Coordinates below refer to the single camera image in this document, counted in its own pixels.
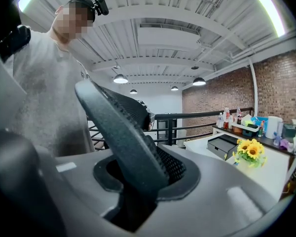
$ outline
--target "black countertop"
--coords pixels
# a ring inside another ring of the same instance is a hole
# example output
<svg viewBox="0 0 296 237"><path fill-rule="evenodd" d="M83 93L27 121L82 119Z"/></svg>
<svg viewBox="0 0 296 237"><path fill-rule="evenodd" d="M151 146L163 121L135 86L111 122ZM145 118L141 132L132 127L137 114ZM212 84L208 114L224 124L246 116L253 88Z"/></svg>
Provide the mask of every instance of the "black countertop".
<svg viewBox="0 0 296 237"><path fill-rule="evenodd" d="M234 132L232 129L224 129L224 128L219 128L218 126L216 125L213 125L213 128L216 128L218 130L221 130L221 131L225 131L225 132L228 132L228 133L232 133L234 135L237 135L241 138L244 138L244 139L248 139L248 140L252 140L252 139L256 139L257 141L259 141L262 145L268 147L268 148L271 148L271 149L274 149L274 150L277 150L279 152L282 152L282 153L285 153L285 154L288 154L290 156L293 156L293 152L288 152L287 150L283 150L283 149L280 149L280 146L275 146L273 144L274 140L273 139L269 139L269 138L266 138L264 135L262 137L248 137L248 136L245 136L243 135L242 133L237 133L237 132Z"/></svg>

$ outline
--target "white vertical pipe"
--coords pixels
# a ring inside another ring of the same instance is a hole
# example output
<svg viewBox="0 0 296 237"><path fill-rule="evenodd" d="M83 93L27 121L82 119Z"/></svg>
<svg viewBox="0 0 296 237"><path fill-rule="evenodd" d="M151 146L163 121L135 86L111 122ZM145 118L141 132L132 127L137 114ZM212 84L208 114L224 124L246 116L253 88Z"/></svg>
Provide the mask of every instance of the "white vertical pipe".
<svg viewBox="0 0 296 237"><path fill-rule="evenodd" d="M255 69L253 67L252 61L249 58L249 64L251 68L251 74L252 74L252 79L253 79L253 88L255 90L255 116L258 116L258 87L257 87L257 78L256 78L256 73Z"/></svg>

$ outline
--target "black cap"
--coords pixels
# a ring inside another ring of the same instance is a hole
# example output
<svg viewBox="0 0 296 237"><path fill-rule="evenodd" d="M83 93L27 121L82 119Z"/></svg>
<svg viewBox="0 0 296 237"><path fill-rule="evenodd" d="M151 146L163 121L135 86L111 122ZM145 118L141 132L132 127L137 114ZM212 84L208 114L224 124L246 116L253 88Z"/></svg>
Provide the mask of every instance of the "black cap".
<svg viewBox="0 0 296 237"><path fill-rule="evenodd" d="M95 20L95 8L94 8L94 4L93 4L92 0L70 0L68 3L72 3L72 2L79 2L81 4L86 5L86 7L89 8L91 13L92 13L93 22L94 22L94 20Z"/></svg>

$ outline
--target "white tabletop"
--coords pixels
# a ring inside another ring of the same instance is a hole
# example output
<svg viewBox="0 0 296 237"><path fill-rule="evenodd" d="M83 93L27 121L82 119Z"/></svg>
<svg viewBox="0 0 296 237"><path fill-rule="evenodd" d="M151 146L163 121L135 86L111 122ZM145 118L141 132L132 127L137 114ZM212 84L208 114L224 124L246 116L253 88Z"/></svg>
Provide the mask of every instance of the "white tabletop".
<svg viewBox="0 0 296 237"><path fill-rule="evenodd" d="M222 132L203 139L185 141L184 145L189 151L222 160L216 154L207 149L208 140L219 137L222 134L224 133ZM247 168L243 167L243 165L235 165L235 167L250 179L261 185L278 201L285 185L289 156L267 147L264 147L264 150L265 155L267 156L267 162L263 167ZM234 164L234 158L229 158L226 161L226 164L228 163Z"/></svg>

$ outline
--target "person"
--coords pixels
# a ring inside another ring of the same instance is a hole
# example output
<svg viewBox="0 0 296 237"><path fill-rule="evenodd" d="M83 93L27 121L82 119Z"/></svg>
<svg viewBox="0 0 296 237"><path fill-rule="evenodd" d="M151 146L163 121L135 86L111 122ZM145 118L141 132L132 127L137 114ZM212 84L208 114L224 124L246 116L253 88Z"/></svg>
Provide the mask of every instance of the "person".
<svg viewBox="0 0 296 237"><path fill-rule="evenodd" d="M6 67L27 93L11 130L60 157L94 151L86 114L74 92L88 73L68 46L92 25L95 9L91 0L71 0L55 15L47 33L31 30L29 44Z"/></svg>

